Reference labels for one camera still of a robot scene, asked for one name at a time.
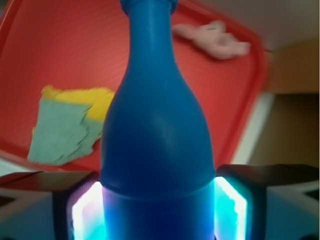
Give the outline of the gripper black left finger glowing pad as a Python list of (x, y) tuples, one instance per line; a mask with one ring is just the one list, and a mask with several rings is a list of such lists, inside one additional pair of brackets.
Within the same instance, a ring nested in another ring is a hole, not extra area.
[(0, 178), (2, 240), (105, 240), (96, 171), (15, 172)]

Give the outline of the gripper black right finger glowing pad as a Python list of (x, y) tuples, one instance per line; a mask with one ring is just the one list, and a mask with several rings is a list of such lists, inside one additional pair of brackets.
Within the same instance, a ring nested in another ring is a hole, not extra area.
[(218, 240), (317, 240), (319, 176), (306, 164), (224, 164), (216, 171)]

